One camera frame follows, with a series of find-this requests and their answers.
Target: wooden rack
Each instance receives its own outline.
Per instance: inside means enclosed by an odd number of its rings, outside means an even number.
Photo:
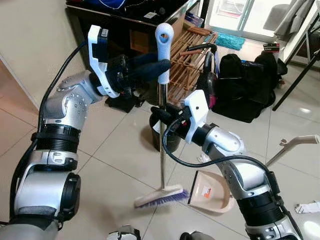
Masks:
[[[218,34],[204,28],[189,28],[171,46],[170,83],[168,86],[168,101],[178,104],[189,95],[197,84],[203,70],[205,56],[209,48],[187,52],[188,47],[200,45],[209,38],[207,43],[214,43]]]

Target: black cable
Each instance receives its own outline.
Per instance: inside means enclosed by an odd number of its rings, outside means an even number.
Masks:
[[[44,108],[45,108],[45,103],[52,91],[52,89],[54,89],[55,85],[57,84],[59,78],[61,77],[62,73],[65,71],[67,65],[70,63],[70,61],[72,60],[72,58],[79,52],[79,50],[85,46],[88,42],[87,41],[83,41],[68,57],[67,59],[64,61],[63,65],[61,66],[60,70],[58,71],[58,73],[56,74],[56,76],[54,77],[52,83],[50,84],[50,86],[48,87],[48,89],[45,91],[45,94],[43,95],[41,104],[40,104],[40,108],[39,108],[39,117],[38,117],[38,129],[37,129],[37,133],[40,133],[43,127],[43,122],[44,122]]]
[[[218,164],[218,163],[221,163],[221,162],[224,162],[224,161],[248,160],[248,161],[251,161],[251,162],[255,163],[259,167],[261,167],[266,173],[269,172],[268,168],[264,164],[262,164],[259,160],[255,159],[253,157],[250,157],[250,156],[243,156],[243,155],[224,156],[224,157],[217,158],[215,160],[207,161],[207,162],[204,162],[204,163],[198,163],[198,164],[182,161],[181,159],[179,159],[178,157],[173,155],[173,153],[169,151],[168,146],[167,146],[167,135],[168,135],[168,133],[171,131],[173,126],[179,125],[180,121],[181,121],[180,118],[177,118],[176,120],[174,120],[167,127],[167,129],[164,131],[163,138],[162,138],[162,144],[163,144],[163,148],[164,148],[165,152],[169,155],[170,158],[175,160],[177,163],[179,163],[179,164],[181,164],[183,166],[189,167],[189,168],[203,168],[203,167],[207,167],[207,166],[210,166],[210,165],[213,165],[213,164]]]
[[[68,66],[68,64],[70,63],[70,61],[72,60],[72,58],[79,52],[79,50],[85,46],[88,42],[84,41],[82,42],[68,57],[67,59],[64,61],[64,63],[62,64],[61,68],[59,69],[58,73],[56,74],[56,76],[54,77],[54,79],[52,80],[50,86],[47,88],[47,90],[45,91],[45,94],[41,100],[41,104],[40,104],[40,108],[39,108],[39,117],[38,117],[38,126],[37,126],[37,133],[40,133],[42,131],[43,128],[43,122],[44,122],[44,108],[45,108],[45,104],[46,101],[51,93],[51,91],[54,89],[55,85],[57,84],[57,82],[59,81],[62,73],[65,71],[66,67]],[[18,182],[18,178],[22,177],[23,171],[25,170],[27,163],[28,163],[28,159],[30,154],[32,153],[32,151],[34,150],[34,148],[37,145],[38,140],[35,139],[32,141],[32,143],[30,144],[30,146],[28,147],[28,149],[25,151],[25,153],[23,154],[22,158],[20,159],[19,163],[17,164],[13,176],[12,176],[12,180],[11,180],[11,185],[10,185],[10,199],[9,199],[9,216],[10,219],[12,219],[15,215],[15,208],[14,208],[14,204],[15,204],[15,197],[16,197],[16,188],[17,188],[17,182]]]

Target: dustpan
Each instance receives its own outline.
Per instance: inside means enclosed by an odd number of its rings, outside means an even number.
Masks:
[[[235,199],[222,176],[209,171],[196,171],[188,205],[222,214],[231,210],[234,204]]]

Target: trash bin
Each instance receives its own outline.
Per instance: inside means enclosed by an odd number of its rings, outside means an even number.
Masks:
[[[158,121],[159,119],[154,114],[151,114],[149,124],[152,130],[152,143],[154,148],[160,151],[160,134],[153,128]],[[181,138],[177,136],[175,133],[173,133],[172,135],[170,135],[170,133],[168,134],[168,136],[166,137],[166,145],[170,152],[173,153],[175,150],[178,149],[180,140]]]

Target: purple bristles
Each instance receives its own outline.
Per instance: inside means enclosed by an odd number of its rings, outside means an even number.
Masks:
[[[135,207],[136,209],[137,208],[150,208],[150,207],[153,207],[153,206],[158,206],[158,205],[161,205],[161,204],[165,204],[167,202],[173,202],[173,201],[181,201],[183,199],[188,199],[189,198],[189,193],[188,191],[186,190],[183,190],[183,192],[180,192],[180,193],[177,193],[177,194],[174,194],[174,195],[170,195],[170,196],[165,196],[165,197],[162,197],[162,198],[158,198],[156,200],[153,200],[151,202],[148,202],[148,203],[145,203],[141,206],[137,206]]]

